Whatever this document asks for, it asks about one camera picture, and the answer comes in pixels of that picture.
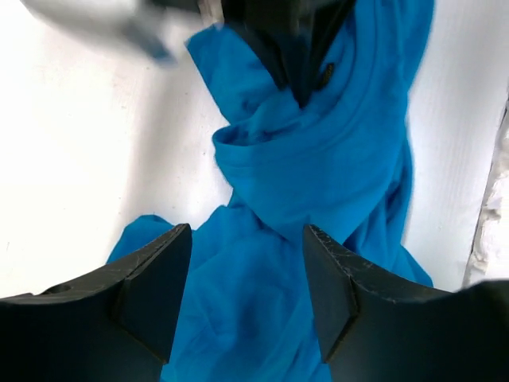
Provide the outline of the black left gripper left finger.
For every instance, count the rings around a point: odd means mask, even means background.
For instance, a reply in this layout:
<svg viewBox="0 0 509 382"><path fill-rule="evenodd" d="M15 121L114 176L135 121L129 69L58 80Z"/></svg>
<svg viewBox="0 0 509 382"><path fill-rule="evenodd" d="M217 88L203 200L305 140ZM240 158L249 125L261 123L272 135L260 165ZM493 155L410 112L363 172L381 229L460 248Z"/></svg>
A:
<svg viewBox="0 0 509 382"><path fill-rule="evenodd" d="M157 381L169 362L192 251L177 225L41 294L1 301L4 381Z"/></svg>

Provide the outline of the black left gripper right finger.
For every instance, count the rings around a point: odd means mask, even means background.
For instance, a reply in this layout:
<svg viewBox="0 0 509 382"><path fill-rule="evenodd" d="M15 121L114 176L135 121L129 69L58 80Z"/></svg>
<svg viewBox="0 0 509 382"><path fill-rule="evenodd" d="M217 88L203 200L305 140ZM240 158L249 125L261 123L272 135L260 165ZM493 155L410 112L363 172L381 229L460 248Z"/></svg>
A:
<svg viewBox="0 0 509 382"><path fill-rule="evenodd" d="M334 381L505 381L508 283L447 292L303 231L321 356Z"/></svg>

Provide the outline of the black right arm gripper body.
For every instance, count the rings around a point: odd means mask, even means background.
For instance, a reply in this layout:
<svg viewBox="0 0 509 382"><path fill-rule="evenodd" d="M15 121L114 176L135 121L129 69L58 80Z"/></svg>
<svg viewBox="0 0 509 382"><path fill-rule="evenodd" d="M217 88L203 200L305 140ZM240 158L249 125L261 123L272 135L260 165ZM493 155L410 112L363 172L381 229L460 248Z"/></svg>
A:
<svg viewBox="0 0 509 382"><path fill-rule="evenodd" d="M256 54L275 85L289 88L300 108L326 86L321 67L355 2L302 0L152 1L161 10L209 16L234 30Z"/></svg>

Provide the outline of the blue t shirt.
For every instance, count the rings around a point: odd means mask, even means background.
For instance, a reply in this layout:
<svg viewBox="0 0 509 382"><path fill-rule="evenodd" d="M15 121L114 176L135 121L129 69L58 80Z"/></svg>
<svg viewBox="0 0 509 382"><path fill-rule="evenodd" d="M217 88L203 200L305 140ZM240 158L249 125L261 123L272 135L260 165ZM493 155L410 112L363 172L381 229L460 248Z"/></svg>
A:
<svg viewBox="0 0 509 382"><path fill-rule="evenodd" d="M302 254L307 224L380 267L431 278L402 246L413 164L410 87L431 1L355 5L328 54L327 85L300 109L229 28L188 51L227 120L212 137L233 189L192 234L163 381L328 381Z"/></svg>

